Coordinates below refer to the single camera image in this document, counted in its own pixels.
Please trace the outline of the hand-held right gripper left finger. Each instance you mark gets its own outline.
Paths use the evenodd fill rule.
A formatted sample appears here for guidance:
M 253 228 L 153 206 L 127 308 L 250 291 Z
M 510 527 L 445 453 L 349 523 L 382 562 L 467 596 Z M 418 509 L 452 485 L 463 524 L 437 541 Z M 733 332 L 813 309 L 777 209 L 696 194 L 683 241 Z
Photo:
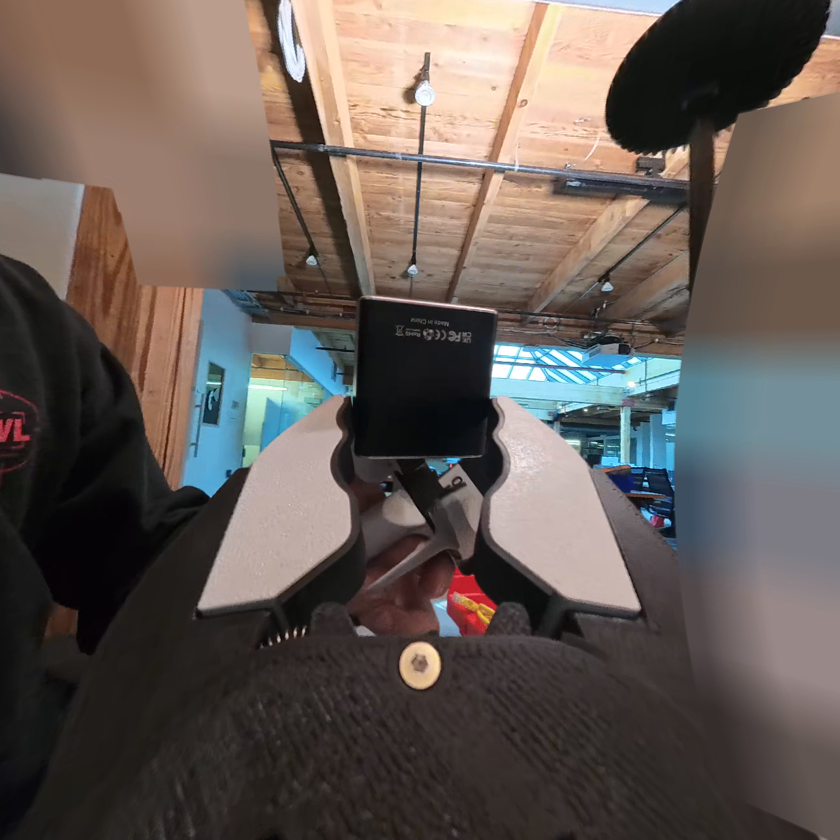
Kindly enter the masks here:
M 365 577 L 361 515 L 350 484 L 350 399 L 335 396 L 278 436 L 252 464 L 196 610 L 271 610 L 309 618 L 347 603 Z

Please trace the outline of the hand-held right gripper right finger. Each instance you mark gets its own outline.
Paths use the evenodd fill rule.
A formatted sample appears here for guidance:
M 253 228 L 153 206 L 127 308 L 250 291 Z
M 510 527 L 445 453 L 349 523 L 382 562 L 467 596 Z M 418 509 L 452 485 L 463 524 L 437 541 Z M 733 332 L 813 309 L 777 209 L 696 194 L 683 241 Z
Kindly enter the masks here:
M 591 469 L 506 396 L 491 401 L 474 575 L 531 621 L 587 614 L 633 621 L 643 608 Z

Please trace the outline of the black ethernet splitter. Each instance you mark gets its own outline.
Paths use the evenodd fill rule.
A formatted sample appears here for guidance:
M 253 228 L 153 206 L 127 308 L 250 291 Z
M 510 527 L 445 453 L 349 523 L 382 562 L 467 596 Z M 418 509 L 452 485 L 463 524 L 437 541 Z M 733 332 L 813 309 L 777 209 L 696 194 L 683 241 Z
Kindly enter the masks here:
M 355 317 L 353 451 L 369 459 L 483 456 L 497 311 L 365 296 Z

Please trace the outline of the person's left hand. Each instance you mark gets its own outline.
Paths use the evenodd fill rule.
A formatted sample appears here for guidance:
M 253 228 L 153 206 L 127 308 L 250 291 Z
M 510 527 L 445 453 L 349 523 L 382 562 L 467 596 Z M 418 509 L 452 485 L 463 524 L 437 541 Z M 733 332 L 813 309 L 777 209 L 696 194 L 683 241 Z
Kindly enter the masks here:
M 434 602 L 447 594 L 455 573 L 455 563 L 448 553 L 436 554 L 382 590 L 373 592 L 371 589 L 386 572 L 423 543 L 421 539 L 406 538 L 368 563 L 364 584 L 347 605 L 353 620 L 375 635 L 439 635 Z

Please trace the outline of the red plastic bin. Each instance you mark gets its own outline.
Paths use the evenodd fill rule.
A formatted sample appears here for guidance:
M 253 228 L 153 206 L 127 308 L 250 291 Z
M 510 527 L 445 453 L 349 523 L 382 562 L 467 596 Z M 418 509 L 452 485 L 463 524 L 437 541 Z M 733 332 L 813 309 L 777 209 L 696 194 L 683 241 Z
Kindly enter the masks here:
M 475 576 L 455 572 L 446 612 L 462 637 L 485 635 L 496 610 L 497 604 L 480 588 Z

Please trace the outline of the black office chair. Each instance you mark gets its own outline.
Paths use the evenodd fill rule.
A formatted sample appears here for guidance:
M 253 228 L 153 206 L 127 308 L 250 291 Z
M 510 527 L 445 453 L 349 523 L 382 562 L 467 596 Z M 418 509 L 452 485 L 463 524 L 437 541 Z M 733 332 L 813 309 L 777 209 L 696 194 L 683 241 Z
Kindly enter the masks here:
M 676 494 L 666 469 L 618 465 L 603 471 L 638 511 L 647 512 L 655 530 L 676 538 Z

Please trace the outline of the grey door with window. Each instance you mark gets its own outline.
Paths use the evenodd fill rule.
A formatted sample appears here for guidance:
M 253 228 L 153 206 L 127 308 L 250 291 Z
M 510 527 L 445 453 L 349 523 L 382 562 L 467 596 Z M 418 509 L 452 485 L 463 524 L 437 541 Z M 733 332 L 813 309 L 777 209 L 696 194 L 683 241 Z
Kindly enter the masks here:
M 197 377 L 194 423 L 187 445 L 184 483 L 212 496 L 225 477 L 224 388 L 225 368 L 203 363 Z

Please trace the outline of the ceiling projector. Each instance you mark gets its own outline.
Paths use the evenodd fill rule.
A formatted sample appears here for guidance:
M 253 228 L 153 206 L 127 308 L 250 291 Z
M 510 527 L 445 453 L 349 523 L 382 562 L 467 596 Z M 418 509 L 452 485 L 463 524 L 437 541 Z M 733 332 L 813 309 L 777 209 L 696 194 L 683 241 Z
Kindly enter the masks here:
M 606 368 L 624 364 L 634 357 L 632 346 L 624 337 L 607 334 L 597 338 L 584 350 L 584 361 L 588 366 Z

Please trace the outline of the black ceiling pipe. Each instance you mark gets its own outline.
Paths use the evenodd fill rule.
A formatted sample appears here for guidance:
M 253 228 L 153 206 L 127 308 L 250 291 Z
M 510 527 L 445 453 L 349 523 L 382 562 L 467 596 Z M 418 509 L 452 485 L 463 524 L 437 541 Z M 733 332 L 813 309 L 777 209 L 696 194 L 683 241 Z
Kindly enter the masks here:
M 295 151 L 312 154 L 325 154 L 332 158 L 357 158 L 377 161 L 395 161 L 422 165 L 440 165 L 471 171 L 489 171 L 501 174 L 540 175 L 591 188 L 601 186 L 607 192 L 626 193 L 644 196 L 664 194 L 668 191 L 677 194 L 687 193 L 690 182 L 686 179 L 665 178 L 649 175 L 628 175 L 603 171 L 585 171 L 575 168 L 557 168 L 498 161 L 478 161 L 431 154 L 393 152 L 387 150 L 365 150 L 354 147 L 305 143 L 286 140 L 270 140 L 270 147 L 275 151 Z

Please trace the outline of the black round disc on pole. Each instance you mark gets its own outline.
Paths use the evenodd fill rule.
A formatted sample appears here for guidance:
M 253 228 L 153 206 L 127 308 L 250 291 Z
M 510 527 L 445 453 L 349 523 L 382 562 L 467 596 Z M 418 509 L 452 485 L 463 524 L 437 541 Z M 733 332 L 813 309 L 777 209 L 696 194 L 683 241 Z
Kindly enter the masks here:
M 764 108 L 823 37 L 829 1 L 683 1 L 626 54 L 605 101 L 605 125 L 627 151 L 689 147 L 692 295 L 715 191 L 715 139 Z

